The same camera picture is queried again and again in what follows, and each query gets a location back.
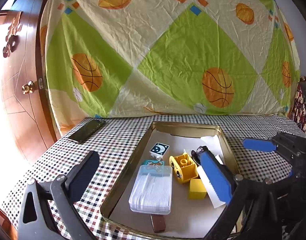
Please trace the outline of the white gold carton box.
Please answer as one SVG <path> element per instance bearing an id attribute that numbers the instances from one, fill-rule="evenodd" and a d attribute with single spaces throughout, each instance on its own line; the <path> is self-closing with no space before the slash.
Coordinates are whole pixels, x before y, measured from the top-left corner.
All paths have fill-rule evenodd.
<path id="1" fill-rule="evenodd" d="M 217 207 L 220 207 L 225 204 L 225 202 L 221 201 L 218 197 L 218 195 L 215 192 L 215 189 L 213 188 L 212 184 L 209 181 L 209 178 L 207 177 L 205 171 L 203 170 L 202 166 L 197 167 L 197 172 L 199 174 L 199 177 L 207 191 L 207 194 L 210 198 L 210 201 L 212 202 L 213 207 L 216 209 Z"/>

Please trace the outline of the yellow cube block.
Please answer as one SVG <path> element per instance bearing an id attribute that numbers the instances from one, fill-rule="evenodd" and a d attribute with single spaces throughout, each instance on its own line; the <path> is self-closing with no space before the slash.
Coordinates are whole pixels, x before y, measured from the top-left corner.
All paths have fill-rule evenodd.
<path id="1" fill-rule="evenodd" d="M 189 182 L 188 199 L 204 199 L 207 194 L 201 179 L 191 179 Z"/>

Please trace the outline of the yellow face toy block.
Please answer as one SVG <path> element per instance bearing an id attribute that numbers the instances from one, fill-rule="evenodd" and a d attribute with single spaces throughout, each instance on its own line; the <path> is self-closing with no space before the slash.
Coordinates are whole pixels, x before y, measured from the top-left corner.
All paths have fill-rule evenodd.
<path id="1" fill-rule="evenodd" d="M 191 179 L 196 179 L 199 176 L 196 170 L 196 163 L 186 152 L 178 156 L 171 155 L 169 157 L 169 165 L 173 169 L 174 175 L 180 184 L 188 183 Z"/>

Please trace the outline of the copper rectangular tin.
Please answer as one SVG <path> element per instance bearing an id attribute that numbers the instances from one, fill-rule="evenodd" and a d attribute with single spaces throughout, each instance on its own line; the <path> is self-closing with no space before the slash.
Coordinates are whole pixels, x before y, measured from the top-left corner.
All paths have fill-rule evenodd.
<path id="1" fill-rule="evenodd" d="M 166 230 L 165 218 L 163 215 L 150 215 L 154 233 L 162 233 Z"/>

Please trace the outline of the clear plastic case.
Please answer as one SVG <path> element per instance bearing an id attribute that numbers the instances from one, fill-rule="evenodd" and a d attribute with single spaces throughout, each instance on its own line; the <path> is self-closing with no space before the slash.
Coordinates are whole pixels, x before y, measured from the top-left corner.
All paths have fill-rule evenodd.
<path id="1" fill-rule="evenodd" d="M 172 202 L 172 172 L 170 166 L 141 165 L 129 197 L 131 211 L 168 215 Z"/>

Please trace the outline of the blue bear toy block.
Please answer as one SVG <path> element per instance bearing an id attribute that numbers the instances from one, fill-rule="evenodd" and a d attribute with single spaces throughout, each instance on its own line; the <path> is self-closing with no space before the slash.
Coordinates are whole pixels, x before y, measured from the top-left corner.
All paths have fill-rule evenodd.
<path id="1" fill-rule="evenodd" d="M 162 161 L 162 160 L 145 160 L 145 161 L 143 161 L 142 165 L 160 167 L 160 166 L 164 166 L 164 161 Z"/>

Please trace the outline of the moon picture toy block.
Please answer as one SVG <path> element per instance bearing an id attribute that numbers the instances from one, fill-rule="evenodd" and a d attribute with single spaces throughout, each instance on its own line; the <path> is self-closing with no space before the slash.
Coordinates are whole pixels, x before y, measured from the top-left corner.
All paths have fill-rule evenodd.
<path id="1" fill-rule="evenodd" d="M 156 142 L 154 146 L 151 148 L 150 157 L 154 160 L 163 160 L 165 154 L 169 149 L 169 145 L 166 145 L 161 142 Z"/>

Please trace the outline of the black floral hair clip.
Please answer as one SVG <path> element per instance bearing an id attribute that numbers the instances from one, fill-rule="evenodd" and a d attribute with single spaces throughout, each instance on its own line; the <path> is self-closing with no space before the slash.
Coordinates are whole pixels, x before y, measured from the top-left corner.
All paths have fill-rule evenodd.
<path id="1" fill-rule="evenodd" d="M 201 165 L 201 155 L 205 152 L 205 146 L 200 146 L 197 150 L 191 150 L 190 156 L 197 166 Z"/>

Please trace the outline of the gold metal tin tray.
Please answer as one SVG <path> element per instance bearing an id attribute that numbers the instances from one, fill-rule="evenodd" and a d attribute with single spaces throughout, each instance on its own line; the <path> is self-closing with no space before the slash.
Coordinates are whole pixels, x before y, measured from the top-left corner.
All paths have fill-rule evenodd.
<path id="1" fill-rule="evenodd" d="M 202 239 L 225 205 L 213 205 L 210 196 L 189 199 L 189 184 L 177 182 L 175 165 L 168 160 L 199 146 L 207 146 L 238 173 L 220 126 L 152 122 L 104 200 L 103 219 L 145 239 Z"/>

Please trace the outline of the white paper tray liner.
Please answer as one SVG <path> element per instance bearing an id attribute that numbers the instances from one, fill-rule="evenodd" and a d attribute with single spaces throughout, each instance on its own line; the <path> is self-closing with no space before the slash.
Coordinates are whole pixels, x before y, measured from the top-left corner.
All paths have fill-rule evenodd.
<path id="1" fill-rule="evenodd" d="M 190 153 L 199 146 L 207 146 L 214 155 L 219 155 L 221 159 L 224 158 L 219 138 L 216 135 L 207 136 L 206 140 L 202 140 L 200 138 L 178 137 L 154 130 L 143 151 L 139 165 L 149 158 L 149 151 L 156 142 L 170 146 L 167 151 L 168 157 L 171 155 L 181 155 L 184 150 Z M 123 195 L 110 215 L 110 220 L 135 230 L 153 233 L 150 215 L 133 212 L 129 206 L 129 197 L 137 177 L 138 169 L 138 167 L 135 169 Z M 164 217 L 166 230 L 161 233 L 162 235 L 182 238 L 202 238 L 213 226 L 225 207 L 225 205 L 222 205 L 215 209 L 209 196 L 205 196 L 203 199 L 189 199 L 188 193 L 189 183 L 179 184 L 175 176 L 173 176 L 171 212 Z"/>

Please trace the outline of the black smartphone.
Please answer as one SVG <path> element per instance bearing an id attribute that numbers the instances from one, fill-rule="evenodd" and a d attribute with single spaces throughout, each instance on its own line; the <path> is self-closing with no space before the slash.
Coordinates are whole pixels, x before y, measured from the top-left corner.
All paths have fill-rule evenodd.
<path id="1" fill-rule="evenodd" d="M 78 144 L 82 144 L 91 135 L 93 135 L 98 129 L 104 126 L 106 122 L 100 119 L 94 119 L 79 128 L 76 132 L 71 134 L 67 139 Z"/>

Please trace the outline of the checkered tablecloth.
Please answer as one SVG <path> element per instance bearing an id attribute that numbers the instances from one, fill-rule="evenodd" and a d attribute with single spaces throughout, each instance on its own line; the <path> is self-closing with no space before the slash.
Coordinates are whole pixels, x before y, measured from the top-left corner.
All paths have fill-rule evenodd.
<path id="1" fill-rule="evenodd" d="M 67 174 L 93 150 L 99 154 L 100 165 L 82 200 L 76 204 L 76 209 L 98 239 L 135 239 L 135 235 L 105 222 L 100 207 L 130 155 L 154 121 L 220 126 L 241 174 L 257 181 L 264 178 L 279 181 L 289 174 L 291 167 L 278 154 L 246 150 L 242 146 L 244 138 L 269 139 L 277 132 L 305 136 L 295 122 L 276 115 L 154 115 L 107 119 L 105 127 L 83 144 L 75 144 L 67 137 L 62 137 L 37 159 L 26 174 L 17 179 L 2 204 L 11 224 L 14 227 L 19 224 L 22 201 L 30 179 L 52 181 L 60 174 Z"/>

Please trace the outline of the brass door knob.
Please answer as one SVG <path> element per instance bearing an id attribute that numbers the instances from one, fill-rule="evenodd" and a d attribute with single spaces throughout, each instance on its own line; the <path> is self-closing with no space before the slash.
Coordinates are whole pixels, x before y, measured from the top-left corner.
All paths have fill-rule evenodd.
<path id="1" fill-rule="evenodd" d="M 22 93 L 31 94 L 35 91 L 35 84 L 33 81 L 29 81 L 28 83 L 22 85 Z"/>

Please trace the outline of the green basketball bedsheet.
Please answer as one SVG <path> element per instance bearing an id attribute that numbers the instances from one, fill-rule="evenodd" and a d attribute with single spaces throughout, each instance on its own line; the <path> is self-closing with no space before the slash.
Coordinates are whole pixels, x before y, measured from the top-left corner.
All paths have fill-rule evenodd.
<path id="1" fill-rule="evenodd" d="M 61 134 L 86 117 L 288 116 L 300 79 L 275 0 L 47 0 L 40 38 Z"/>

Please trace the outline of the wooden door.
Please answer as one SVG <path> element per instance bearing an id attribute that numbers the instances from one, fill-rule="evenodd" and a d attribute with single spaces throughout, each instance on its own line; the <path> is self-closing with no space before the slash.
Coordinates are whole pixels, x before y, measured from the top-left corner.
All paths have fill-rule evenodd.
<path id="1" fill-rule="evenodd" d="M 1 0 L 1 92 L 20 153 L 34 163 L 56 141 L 42 70 L 41 18 L 47 0 Z M 33 81 L 35 91 L 22 93 Z"/>

